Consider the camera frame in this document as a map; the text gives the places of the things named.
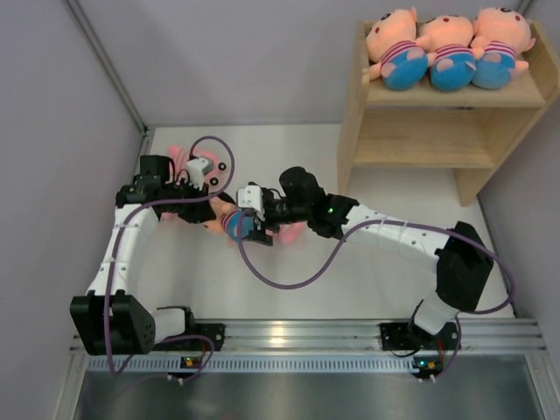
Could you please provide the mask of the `boy doll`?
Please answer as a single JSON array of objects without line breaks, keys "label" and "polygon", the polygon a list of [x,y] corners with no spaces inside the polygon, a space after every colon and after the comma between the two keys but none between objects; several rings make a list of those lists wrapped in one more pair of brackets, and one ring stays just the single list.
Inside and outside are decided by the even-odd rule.
[{"label": "boy doll", "polygon": [[242,210],[235,203],[213,197],[209,205],[214,218],[203,222],[202,226],[212,234],[225,235],[230,244],[246,240],[255,230],[253,219],[242,217]]}]

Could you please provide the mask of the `boy doll shelved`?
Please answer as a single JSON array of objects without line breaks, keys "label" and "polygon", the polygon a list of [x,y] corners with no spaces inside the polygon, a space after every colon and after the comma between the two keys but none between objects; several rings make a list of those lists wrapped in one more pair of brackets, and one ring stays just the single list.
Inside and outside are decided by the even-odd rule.
[{"label": "boy doll shelved", "polygon": [[473,35],[471,20],[457,15],[434,17],[420,26],[416,42],[428,56],[434,88],[453,92],[471,83],[477,64],[470,47]]},{"label": "boy doll shelved", "polygon": [[428,56],[417,43],[417,10],[396,9],[375,21],[366,36],[369,80],[394,91],[411,89],[425,75]]}]

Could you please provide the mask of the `boy doll back corner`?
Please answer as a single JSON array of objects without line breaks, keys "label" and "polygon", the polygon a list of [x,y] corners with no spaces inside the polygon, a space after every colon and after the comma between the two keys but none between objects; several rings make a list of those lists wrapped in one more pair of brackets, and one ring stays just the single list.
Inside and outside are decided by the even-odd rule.
[{"label": "boy doll back corner", "polygon": [[520,59],[536,43],[529,23],[518,12],[507,7],[488,7],[479,10],[473,21],[471,48],[481,48],[472,84],[478,88],[497,90],[529,69]]}]

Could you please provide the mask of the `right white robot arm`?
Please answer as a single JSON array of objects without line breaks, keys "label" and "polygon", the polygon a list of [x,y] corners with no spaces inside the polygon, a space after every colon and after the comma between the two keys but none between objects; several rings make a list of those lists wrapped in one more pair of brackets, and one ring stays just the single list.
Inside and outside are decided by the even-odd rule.
[{"label": "right white robot arm", "polygon": [[438,340],[459,313],[476,311],[494,260],[472,225],[459,221],[441,229],[390,217],[356,199],[325,192],[300,166],[284,171],[279,181],[279,198],[255,183],[238,190],[237,205],[246,211],[242,238],[271,245],[271,234],[280,226],[303,222],[320,237],[373,245],[432,271],[435,290],[421,300],[408,326],[409,339],[418,347]]}]

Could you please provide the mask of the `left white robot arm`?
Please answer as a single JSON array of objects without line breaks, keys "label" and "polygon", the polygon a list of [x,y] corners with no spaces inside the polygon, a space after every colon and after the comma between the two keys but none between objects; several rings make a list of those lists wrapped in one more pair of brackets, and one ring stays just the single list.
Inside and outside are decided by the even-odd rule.
[{"label": "left white robot arm", "polygon": [[163,214],[189,223],[213,216],[207,200],[209,157],[189,155],[177,167],[166,156],[143,155],[131,184],[115,197],[115,223],[101,266],[84,295],[74,297],[70,314],[90,355],[147,354],[172,343],[192,347],[198,338],[186,306],[147,310],[136,298],[144,256]]}]

